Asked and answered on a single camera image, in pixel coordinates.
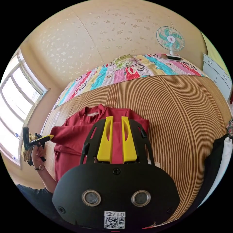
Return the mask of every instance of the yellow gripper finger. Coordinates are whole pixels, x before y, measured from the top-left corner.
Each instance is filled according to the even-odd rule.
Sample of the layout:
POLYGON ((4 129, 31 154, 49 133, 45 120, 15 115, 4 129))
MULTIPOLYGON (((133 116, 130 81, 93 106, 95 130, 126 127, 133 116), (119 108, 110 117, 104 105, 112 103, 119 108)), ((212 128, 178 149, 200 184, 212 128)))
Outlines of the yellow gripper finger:
POLYGON ((99 151, 97 154, 97 160, 100 162, 112 162, 112 130, 113 116, 108 116, 106 117, 104 131, 101 138, 99 151))
POLYGON ((133 136, 130 129, 128 117, 122 116, 121 123, 122 123, 123 163, 136 161, 137 154, 133 142, 133 136))

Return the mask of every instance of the textured wallpaper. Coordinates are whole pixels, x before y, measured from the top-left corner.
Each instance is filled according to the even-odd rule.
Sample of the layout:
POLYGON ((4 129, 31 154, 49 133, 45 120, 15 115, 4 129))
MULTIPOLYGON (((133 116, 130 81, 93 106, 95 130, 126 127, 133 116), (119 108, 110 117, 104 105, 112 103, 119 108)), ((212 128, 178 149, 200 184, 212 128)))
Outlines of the textured wallpaper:
POLYGON ((201 32, 175 12, 142 0, 91 0, 53 15, 28 37, 37 59, 60 87, 89 70, 128 54, 166 53, 156 31, 177 29, 185 39, 181 56, 202 69, 201 32))

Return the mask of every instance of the fan base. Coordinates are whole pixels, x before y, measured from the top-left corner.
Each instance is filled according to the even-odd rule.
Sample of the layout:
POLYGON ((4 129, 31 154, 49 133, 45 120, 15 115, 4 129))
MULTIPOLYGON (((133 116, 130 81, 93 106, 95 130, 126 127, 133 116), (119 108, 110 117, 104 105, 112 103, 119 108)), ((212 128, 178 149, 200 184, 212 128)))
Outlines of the fan base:
POLYGON ((167 53, 166 56, 169 58, 169 59, 173 59, 173 60, 181 60, 181 57, 177 54, 170 54, 170 53, 167 53))

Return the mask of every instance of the hand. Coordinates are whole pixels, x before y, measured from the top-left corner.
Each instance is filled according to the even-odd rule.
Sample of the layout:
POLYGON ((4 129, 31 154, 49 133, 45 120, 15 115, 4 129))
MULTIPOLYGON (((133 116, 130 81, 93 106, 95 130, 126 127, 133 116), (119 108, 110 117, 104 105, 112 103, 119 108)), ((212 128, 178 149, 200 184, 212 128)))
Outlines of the hand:
POLYGON ((41 160, 41 157, 45 157, 45 150, 42 148, 42 146, 38 147, 35 145, 32 150, 32 162, 35 168, 44 164, 44 162, 41 160))

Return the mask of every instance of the window pane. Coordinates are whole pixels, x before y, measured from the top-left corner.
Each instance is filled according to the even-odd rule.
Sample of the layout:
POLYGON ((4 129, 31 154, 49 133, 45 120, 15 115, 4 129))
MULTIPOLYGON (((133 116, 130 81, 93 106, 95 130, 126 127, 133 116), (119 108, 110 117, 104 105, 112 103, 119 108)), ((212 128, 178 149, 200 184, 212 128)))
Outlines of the window pane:
POLYGON ((12 69, 18 65, 18 63, 19 63, 19 61, 18 61, 17 56, 15 56, 15 57, 9 62, 9 64, 8 64, 7 67, 6 67, 5 72, 4 72, 4 74, 3 74, 1 84, 2 84, 2 82, 6 79, 7 75, 12 71, 12 69))
POLYGON ((28 74, 30 75, 30 78, 34 81, 34 83, 37 85, 37 87, 44 93, 46 92, 46 88, 42 85, 42 83, 40 83, 40 81, 35 77, 35 75, 33 74, 33 72, 30 70, 30 68, 28 67, 28 65, 26 64, 25 61, 22 62, 24 69, 28 72, 28 74))
POLYGON ((11 108, 25 120, 32 105, 18 91, 11 78, 7 80, 2 93, 11 108))
POLYGON ((35 90, 35 88, 29 83, 21 69, 18 68, 14 73, 13 77, 21 90, 26 94, 26 96, 31 99, 34 103, 39 98, 40 94, 35 90))
POLYGON ((18 158, 19 139, 15 137, 0 121, 0 142, 13 156, 18 158))
POLYGON ((0 95, 0 106, 1 106, 0 117, 2 118, 2 120, 14 133, 20 135, 24 123, 21 120, 19 120, 7 107, 1 95, 0 95))

